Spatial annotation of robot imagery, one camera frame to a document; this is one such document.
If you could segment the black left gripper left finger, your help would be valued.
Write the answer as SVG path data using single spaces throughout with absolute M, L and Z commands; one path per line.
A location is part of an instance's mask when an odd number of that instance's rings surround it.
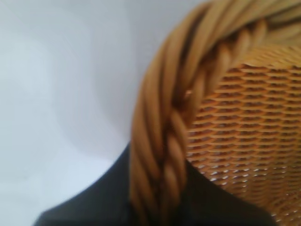
M 129 147 L 91 186 L 41 213 L 37 226 L 130 226 Z

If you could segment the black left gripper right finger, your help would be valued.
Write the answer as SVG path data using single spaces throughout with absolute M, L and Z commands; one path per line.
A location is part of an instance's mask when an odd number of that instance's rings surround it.
M 186 162 L 182 226 L 276 226 L 265 210 L 224 191 Z

